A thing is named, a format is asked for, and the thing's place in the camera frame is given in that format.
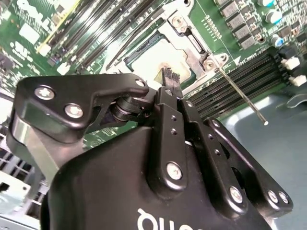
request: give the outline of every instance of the motherboard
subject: motherboard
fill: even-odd
[[[202,118],[218,118],[244,100],[217,64],[250,98],[301,85],[306,37],[305,0],[1,0],[1,88],[14,94],[30,76],[134,73],[156,89],[171,68]]]

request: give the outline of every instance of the black plastic bracket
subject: black plastic bracket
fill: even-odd
[[[228,164],[258,212],[270,218],[277,218],[291,212],[293,202],[290,196],[240,142],[219,121],[208,118],[205,124],[216,133],[216,137],[223,146]]]
[[[191,102],[179,103],[185,118],[185,134],[194,145],[202,176],[212,205],[228,218],[238,218],[248,210],[248,200],[227,162],[222,146],[214,131],[202,123],[201,117]],[[234,198],[231,192],[239,194]]]
[[[43,100],[35,95],[39,87],[51,89],[55,97]],[[134,74],[30,77],[17,85],[14,108],[31,126],[63,143],[73,143],[102,128],[111,103],[120,97],[144,97],[149,88]],[[78,105],[83,115],[68,116],[64,108]]]
[[[155,124],[149,156],[147,180],[163,199],[178,196],[188,185],[183,116],[177,98],[161,87],[155,99]]]
[[[153,109],[154,97],[157,93],[156,90],[149,88],[147,95],[143,98],[136,97],[122,97],[116,101],[116,104],[123,110],[134,114],[140,114],[142,112],[151,114]]]

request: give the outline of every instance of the gray metal panel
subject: gray metal panel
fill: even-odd
[[[30,218],[21,218],[15,220],[12,216],[0,215],[0,230],[38,230],[39,221]]]
[[[288,109],[289,98],[272,94],[256,103],[268,126],[250,108],[222,121],[291,196],[294,210],[275,221],[278,230],[307,229],[307,106]]]
[[[5,142],[0,142],[0,147],[1,148],[6,147]],[[29,164],[26,164],[26,162],[22,161],[20,158],[10,154],[10,150],[8,148],[3,148],[3,149],[8,152],[4,155],[3,159],[0,158],[0,166],[3,163],[5,164],[4,167],[1,167],[0,172],[2,171],[12,177],[22,180],[24,183],[29,184],[31,186],[35,184],[36,175],[34,173],[34,168],[31,167]],[[7,215],[6,218],[14,219],[16,221],[19,221],[20,223],[24,223],[24,221],[27,222],[29,220],[31,220],[31,222],[35,221],[38,222],[37,219],[30,217],[32,215],[31,206],[34,204],[37,204],[39,206],[41,205],[42,199],[48,191],[48,184],[46,182],[41,182],[41,184],[38,184],[36,186],[38,186],[37,189],[39,189],[36,196],[35,193],[37,190],[32,187],[31,189],[33,189],[33,191],[32,192],[30,191],[30,193],[28,194],[28,199],[24,201],[22,207],[15,209],[13,212],[11,212],[11,210],[13,210],[14,207],[18,207],[23,202],[23,199],[16,200],[14,199],[14,197],[10,196],[6,197],[6,200],[9,200],[9,202],[6,205],[0,206],[0,213],[10,213],[10,215]]]

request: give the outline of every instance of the metal rod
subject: metal rod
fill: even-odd
[[[265,126],[269,124],[269,122],[265,119],[265,117],[260,113],[260,111],[256,108],[254,103],[242,92],[242,90],[235,84],[235,82],[228,76],[228,74],[223,70],[223,68],[219,65],[219,62],[216,60],[214,55],[212,55],[212,59],[221,72],[221,74],[226,78],[229,84],[237,91],[237,93],[243,98],[243,100],[251,107],[251,109],[257,114],[259,119],[263,122]]]

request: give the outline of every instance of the metal screw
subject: metal screw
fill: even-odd
[[[179,27],[182,26],[183,21],[180,17],[174,17],[173,20],[172,20],[172,24],[175,28],[179,28]]]
[[[173,129],[171,129],[171,134],[173,134],[173,135],[177,135],[177,130],[175,130],[174,128],[173,128]]]
[[[283,192],[279,192],[278,194],[279,194],[280,198],[281,198],[286,204],[289,203],[289,200],[287,199],[286,195],[285,195]]]
[[[214,124],[215,127],[218,128],[220,127],[220,124],[216,120],[213,120],[212,123]]]
[[[208,61],[205,61],[205,62],[204,62],[204,67],[205,67],[205,69],[206,69],[207,71],[210,71],[210,70],[212,70],[212,69],[215,68],[215,64],[214,64],[213,61],[208,60]]]
[[[240,191],[236,187],[231,186],[229,188],[229,191],[230,191],[231,197],[233,198],[233,200],[235,202],[237,202],[239,204],[241,204],[243,202],[243,197],[242,197]]]
[[[214,153],[215,153],[216,155],[218,155],[218,156],[220,156],[220,155],[221,155],[220,151],[219,151],[219,150],[217,150],[217,149],[215,149],[215,150],[214,150]]]
[[[144,83],[143,81],[141,81],[141,80],[139,80],[139,79],[137,79],[137,80],[135,80],[135,81],[136,81],[136,83],[137,83],[139,86],[145,87],[145,83]]]
[[[168,175],[173,180],[180,180],[182,178],[182,172],[181,169],[174,163],[168,163],[166,166],[166,170]]]
[[[76,104],[69,104],[65,107],[65,113],[72,118],[80,118],[83,116],[83,111]]]
[[[193,104],[191,102],[187,101],[187,104],[189,107],[193,107]]]
[[[173,96],[173,93],[169,90],[169,89],[166,89],[165,92],[170,95],[170,96]]]
[[[54,92],[46,87],[39,87],[35,89],[34,94],[36,95],[36,97],[42,100],[51,100],[54,98]]]
[[[273,191],[268,190],[268,195],[269,195],[270,199],[271,199],[274,203],[276,203],[276,204],[278,203],[278,198],[277,198],[276,194],[275,194]]]

